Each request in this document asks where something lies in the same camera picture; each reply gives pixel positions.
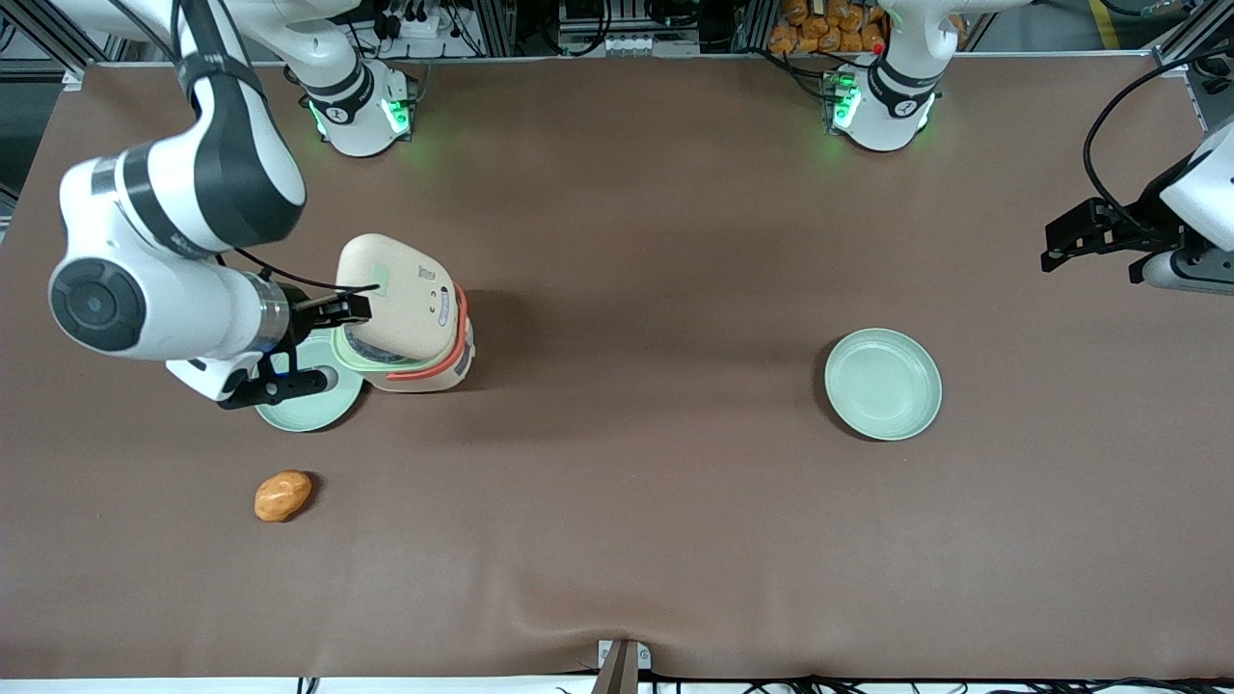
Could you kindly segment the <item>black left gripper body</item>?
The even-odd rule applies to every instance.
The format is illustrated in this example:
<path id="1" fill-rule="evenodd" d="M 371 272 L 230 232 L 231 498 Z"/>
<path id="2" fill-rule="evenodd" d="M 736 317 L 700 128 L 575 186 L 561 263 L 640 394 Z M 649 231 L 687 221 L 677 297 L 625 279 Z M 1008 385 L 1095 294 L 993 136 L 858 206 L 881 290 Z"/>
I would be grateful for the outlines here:
<path id="1" fill-rule="evenodd" d="M 1169 209 L 1161 198 L 1140 198 L 1125 203 L 1123 212 L 1099 198 L 1088 199 L 1091 219 L 1096 231 L 1088 240 L 1088 249 L 1095 254 L 1114 254 L 1119 251 L 1141 251 L 1157 254 L 1180 249 L 1186 236 L 1181 219 Z"/>

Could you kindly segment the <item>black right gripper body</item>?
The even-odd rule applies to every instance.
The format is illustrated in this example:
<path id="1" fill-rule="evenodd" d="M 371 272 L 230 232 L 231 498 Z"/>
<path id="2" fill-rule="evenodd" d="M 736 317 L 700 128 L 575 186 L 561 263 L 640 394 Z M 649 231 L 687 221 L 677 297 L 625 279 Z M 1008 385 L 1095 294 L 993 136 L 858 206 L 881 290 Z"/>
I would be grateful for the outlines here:
<path id="1" fill-rule="evenodd" d="M 288 328 L 283 331 L 283 340 L 304 341 L 313 330 L 328 328 L 334 294 L 308 298 L 305 293 L 285 293 L 283 298 L 289 305 Z"/>

